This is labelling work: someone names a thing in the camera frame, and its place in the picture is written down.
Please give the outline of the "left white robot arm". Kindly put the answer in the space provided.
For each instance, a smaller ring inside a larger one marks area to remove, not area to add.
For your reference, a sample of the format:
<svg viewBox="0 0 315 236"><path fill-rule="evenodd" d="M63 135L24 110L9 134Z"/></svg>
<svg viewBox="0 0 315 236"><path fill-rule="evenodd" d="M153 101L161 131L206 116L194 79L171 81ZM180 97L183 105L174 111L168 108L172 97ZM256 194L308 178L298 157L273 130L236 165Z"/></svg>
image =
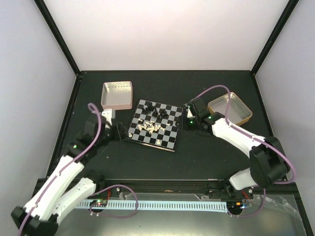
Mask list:
<svg viewBox="0 0 315 236"><path fill-rule="evenodd" d="M74 187L69 185L110 142L126 137L126 126L102 115L91 116L67 145L59 163L38 192L24 206L13 209L11 217L20 236L53 236L63 219L85 198L101 196L106 189L105 177L87 172Z"/></svg>

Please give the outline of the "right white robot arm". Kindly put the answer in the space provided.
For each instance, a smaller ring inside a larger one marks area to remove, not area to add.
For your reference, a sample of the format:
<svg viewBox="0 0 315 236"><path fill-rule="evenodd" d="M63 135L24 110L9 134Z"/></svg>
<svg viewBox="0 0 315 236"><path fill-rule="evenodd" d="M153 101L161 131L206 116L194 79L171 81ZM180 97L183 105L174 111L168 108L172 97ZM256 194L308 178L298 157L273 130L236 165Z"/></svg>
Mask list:
<svg viewBox="0 0 315 236"><path fill-rule="evenodd" d="M201 130L221 138L247 156L249 167L224 181L223 190L229 198L236 198L245 188L268 188L272 184L281 184L280 179L293 169L277 138L257 136L235 125L221 113L211 114L208 110L198 113L186 108L176 126L182 130Z"/></svg>

